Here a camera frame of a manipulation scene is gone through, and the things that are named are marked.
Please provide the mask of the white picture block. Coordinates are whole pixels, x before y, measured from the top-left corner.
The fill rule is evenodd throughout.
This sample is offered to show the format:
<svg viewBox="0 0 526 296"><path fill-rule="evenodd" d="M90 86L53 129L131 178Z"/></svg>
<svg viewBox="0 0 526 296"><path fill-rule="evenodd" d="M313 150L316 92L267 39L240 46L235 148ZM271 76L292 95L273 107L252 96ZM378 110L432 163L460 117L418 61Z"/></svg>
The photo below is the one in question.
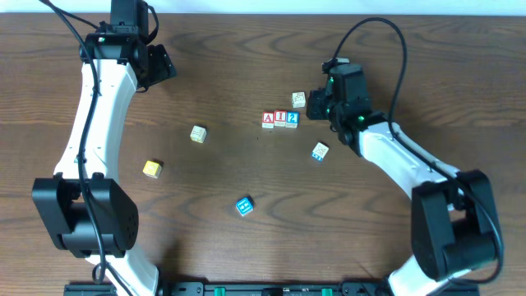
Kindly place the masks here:
<svg viewBox="0 0 526 296"><path fill-rule="evenodd" d="M307 99L304 92L294 92L291 96L292 106L295 109L304 108L307 103Z"/></svg>

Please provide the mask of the blue number 2 block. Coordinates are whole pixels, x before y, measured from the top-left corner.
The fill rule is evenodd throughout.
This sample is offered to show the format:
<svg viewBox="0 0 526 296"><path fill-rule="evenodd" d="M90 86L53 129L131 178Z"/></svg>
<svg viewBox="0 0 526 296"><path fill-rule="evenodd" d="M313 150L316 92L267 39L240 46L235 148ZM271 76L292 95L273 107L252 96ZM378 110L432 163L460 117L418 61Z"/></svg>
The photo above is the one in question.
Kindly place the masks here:
<svg viewBox="0 0 526 296"><path fill-rule="evenodd" d="M287 112L285 127L297 128L299 121L299 112Z"/></svg>

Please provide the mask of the red letter I block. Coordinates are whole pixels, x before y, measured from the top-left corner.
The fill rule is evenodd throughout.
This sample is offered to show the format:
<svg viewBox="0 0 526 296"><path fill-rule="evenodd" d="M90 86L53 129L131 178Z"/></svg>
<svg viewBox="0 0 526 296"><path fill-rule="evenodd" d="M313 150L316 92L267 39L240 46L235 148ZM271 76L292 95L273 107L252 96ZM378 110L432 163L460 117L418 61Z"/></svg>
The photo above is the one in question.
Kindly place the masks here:
<svg viewBox="0 0 526 296"><path fill-rule="evenodd" d="M284 110L275 110L274 117L274 125L276 127L285 127L287 122L287 111Z"/></svg>

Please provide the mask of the red letter A block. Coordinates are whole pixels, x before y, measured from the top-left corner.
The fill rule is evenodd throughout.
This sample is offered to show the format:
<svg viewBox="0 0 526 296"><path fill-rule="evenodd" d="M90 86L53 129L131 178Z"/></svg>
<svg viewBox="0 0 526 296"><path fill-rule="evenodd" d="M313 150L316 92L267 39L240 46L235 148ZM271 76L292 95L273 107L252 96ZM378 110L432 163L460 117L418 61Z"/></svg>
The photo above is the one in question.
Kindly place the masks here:
<svg viewBox="0 0 526 296"><path fill-rule="evenodd" d="M274 128L275 127L275 113L264 112L262 114L261 126L263 128Z"/></svg>

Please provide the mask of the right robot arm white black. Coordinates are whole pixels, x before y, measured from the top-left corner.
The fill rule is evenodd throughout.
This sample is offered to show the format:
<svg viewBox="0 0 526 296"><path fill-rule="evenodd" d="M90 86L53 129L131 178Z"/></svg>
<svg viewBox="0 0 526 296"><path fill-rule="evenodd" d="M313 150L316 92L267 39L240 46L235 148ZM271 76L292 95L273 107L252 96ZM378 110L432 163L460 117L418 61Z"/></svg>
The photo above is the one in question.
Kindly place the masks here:
<svg viewBox="0 0 526 296"><path fill-rule="evenodd" d="M382 169L411 200L413 255L390 274L383 293L438 295L475 285L465 275L503 257L487 176L439 161L373 110L360 65L332 58L322 71L327 81L311 91L307 117L329 121L342 144Z"/></svg>

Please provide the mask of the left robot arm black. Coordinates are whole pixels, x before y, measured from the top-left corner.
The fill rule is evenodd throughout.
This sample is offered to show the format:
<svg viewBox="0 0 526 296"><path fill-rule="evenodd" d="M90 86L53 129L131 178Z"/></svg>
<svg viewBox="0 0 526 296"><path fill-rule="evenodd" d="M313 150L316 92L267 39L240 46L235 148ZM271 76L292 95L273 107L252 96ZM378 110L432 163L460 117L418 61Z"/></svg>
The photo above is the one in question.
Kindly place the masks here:
<svg viewBox="0 0 526 296"><path fill-rule="evenodd" d="M157 295L159 269L137 244L136 204L118 182L118 154L135 94L176 76L159 20L139 0L114 1L109 22L79 38L81 97L67 147L49 178L38 178L32 199L54 244L93 265L96 284L118 295Z"/></svg>

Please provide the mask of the white block blue edge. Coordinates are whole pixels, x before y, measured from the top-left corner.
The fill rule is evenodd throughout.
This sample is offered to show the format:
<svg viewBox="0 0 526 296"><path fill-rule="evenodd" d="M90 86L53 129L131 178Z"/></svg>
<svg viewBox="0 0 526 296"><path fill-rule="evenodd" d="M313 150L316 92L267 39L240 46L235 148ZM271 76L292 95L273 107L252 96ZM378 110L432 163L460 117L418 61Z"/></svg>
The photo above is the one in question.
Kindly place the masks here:
<svg viewBox="0 0 526 296"><path fill-rule="evenodd" d="M311 152L311 157L321 162L327 155L329 149L330 148L326 144L322 142L317 142L314 149Z"/></svg>

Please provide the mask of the cream plain block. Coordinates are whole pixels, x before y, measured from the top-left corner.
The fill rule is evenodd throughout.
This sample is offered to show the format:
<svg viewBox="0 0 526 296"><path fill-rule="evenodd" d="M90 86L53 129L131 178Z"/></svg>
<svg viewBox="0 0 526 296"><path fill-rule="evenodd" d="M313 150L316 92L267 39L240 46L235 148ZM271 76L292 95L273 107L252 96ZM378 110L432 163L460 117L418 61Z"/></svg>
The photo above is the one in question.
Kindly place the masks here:
<svg viewBox="0 0 526 296"><path fill-rule="evenodd" d="M205 127L194 126L191 130L190 138L194 142L203 143L207 135Z"/></svg>

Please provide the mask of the blue letter H block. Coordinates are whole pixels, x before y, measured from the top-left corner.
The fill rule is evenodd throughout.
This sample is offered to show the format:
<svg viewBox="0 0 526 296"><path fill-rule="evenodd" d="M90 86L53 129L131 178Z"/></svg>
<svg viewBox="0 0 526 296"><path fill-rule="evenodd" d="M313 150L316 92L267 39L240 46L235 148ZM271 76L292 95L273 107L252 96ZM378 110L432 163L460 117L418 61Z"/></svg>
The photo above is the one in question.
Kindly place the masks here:
<svg viewBox="0 0 526 296"><path fill-rule="evenodd" d="M235 207L240 216L245 216L254 210L250 197L244 197L236 202Z"/></svg>

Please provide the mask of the yellow block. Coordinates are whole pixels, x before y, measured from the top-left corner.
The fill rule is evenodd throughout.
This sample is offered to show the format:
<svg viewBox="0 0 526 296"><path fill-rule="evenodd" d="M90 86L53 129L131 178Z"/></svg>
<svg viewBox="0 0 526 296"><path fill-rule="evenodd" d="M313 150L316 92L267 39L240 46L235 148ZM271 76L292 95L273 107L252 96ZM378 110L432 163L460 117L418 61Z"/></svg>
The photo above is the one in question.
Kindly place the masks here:
<svg viewBox="0 0 526 296"><path fill-rule="evenodd" d="M158 178L162 171L162 164L155 160L147 160L143 167L143 174L150 178Z"/></svg>

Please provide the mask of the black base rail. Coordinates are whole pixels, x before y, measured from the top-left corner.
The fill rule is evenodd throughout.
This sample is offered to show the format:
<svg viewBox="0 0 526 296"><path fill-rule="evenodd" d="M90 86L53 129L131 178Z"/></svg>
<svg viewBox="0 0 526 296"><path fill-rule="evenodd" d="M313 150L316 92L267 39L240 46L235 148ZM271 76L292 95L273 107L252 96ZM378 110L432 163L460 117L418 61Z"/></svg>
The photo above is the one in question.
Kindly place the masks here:
<svg viewBox="0 0 526 296"><path fill-rule="evenodd" d="M67 284L64 296L118 295L112 284ZM177 282L166 284L156 295L160 296L380 296L393 295L386 284L347 281L340 284L203 284ZM478 296L477 286L455 286L437 295Z"/></svg>

